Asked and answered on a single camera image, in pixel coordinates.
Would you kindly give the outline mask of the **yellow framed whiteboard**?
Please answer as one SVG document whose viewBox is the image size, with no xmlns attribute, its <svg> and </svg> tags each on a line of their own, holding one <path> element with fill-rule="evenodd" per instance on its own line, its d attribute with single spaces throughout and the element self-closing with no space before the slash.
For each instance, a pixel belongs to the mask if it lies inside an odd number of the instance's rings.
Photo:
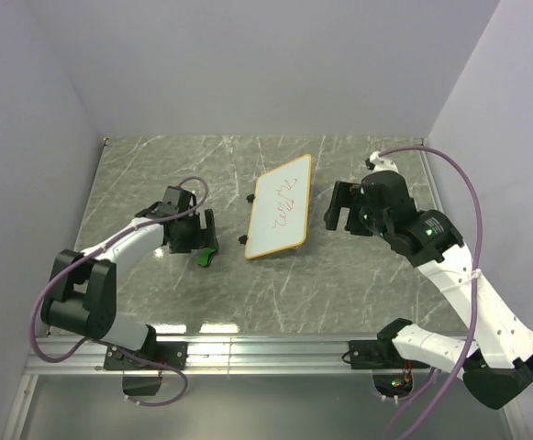
<svg viewBox="0 0 533 440">
<path fill-rule="evenodd" d="M 244 257 L 297 248 L 308 228 L 312 156 L 305 154 L 263 173 L 256 181 Z"/>
</svg>

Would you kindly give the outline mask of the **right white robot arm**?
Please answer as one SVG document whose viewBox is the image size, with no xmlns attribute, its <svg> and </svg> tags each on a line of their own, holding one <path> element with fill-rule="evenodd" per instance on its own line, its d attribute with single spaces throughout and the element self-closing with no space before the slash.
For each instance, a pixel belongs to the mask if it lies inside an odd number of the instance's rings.
<svg viewBox="0 0 533 440">
<path fill-rule="evenodd" d="M 342 209 L 349 211 L 346 231 L 383 239 L 439 290 L 473 332 L 465 349 L 460 340 L 396 319 L 377 335 L 377 354 L 385 365 L 411 360 L 452 372 L 463 358 L 457 377 L 478 402 L 495 410 L 533 382 L 533 331 L 473 267 L 472 253 L 449 218 L 417 208 L 401 174 L 381 170 L 360 183 L 336 182 L 324 215 L 328 230 L 337 228 Z"/>
</svg>

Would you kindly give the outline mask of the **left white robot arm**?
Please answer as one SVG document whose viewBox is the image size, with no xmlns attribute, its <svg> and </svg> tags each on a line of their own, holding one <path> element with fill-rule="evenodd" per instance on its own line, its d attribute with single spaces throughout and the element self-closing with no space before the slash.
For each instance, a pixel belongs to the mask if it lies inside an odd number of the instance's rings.
<svg viewBox="0 0 533 440">
<path fill-rule="evenodd" d="M 50 281 L 36 309 L 40 321 L 126 349 L 125 356 L 138 369 L 152 366 L 158 357 L 153 327 L 134 321 L 117 311 L 117 278 L 135 267 L 152 251 L 167 247 L 173 254 L 203 249 L 198 265 L 210 264 L 217 252 L 215 216 L 178 215 L 162 222 L 152 219 L 160 205 L 154 204 L 104 242 L 81 252 L 64 250 L 56 257 Z"/>
</svg>

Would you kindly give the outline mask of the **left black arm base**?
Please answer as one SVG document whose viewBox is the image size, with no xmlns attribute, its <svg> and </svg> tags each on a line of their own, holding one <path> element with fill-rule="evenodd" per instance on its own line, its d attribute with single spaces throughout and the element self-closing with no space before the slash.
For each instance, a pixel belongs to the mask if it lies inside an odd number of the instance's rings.
<svg viewBox="0 0 533 440">
<path fill-rule="evenodd" d="M 151 363 L 184 370 L 188 344 L 183 341 L 160 341 L 143 351 L 111 346 L 105 352 L 104 370 L 134 371 L 154 369 Z"/>
</svg>

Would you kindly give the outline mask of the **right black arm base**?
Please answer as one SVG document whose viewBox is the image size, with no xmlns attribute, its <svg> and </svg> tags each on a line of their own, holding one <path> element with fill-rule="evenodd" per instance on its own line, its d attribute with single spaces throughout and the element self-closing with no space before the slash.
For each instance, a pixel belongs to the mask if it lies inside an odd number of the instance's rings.
<svg viewBox="0 0 533 440">
<path fill-rule="evenodd" d="M 343 361 L 352 369 L 400 369 L 405 360 L 392 342 L 383 339 L 350 340 Z"/>
</svg>

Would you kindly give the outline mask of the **green whiteboard eraser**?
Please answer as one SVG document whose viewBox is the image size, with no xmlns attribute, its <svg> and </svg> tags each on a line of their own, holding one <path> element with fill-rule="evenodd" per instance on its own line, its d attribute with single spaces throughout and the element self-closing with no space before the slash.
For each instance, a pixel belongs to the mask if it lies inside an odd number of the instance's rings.
<svg viewBox="0 0 533 440">
<path fill-rule="evenodd" d="M 215 248 L 206 248 L 200 252 L 196 259 L 196 264 L 201 268 L 208 268 L 217 255 L 218 250 Z"/>
</svg>

